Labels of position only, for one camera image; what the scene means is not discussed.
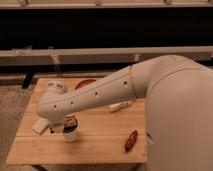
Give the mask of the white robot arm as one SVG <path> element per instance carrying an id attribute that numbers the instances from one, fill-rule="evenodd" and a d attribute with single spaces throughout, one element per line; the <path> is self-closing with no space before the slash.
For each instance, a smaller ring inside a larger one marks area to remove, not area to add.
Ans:
<path id="1" fill-rule="evenodd" d="M 136 63 L 69 92 L 51 81 L 37 105 L 51 126 L 66 115 L 145 101 L 149 171 L 213 171 L 213 69 L 180 55 Z"/>

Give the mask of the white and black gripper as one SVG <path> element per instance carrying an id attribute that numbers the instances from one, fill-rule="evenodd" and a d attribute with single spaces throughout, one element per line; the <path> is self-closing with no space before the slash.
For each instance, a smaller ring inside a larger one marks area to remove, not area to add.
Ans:
<path id="1" fill-rule="evenodd" d="M 50 126 L 50 133 L 70 133 L 76 130 L 78 121 L 75 116 L 67 116 L 63 124 L 57 126 Z"/>

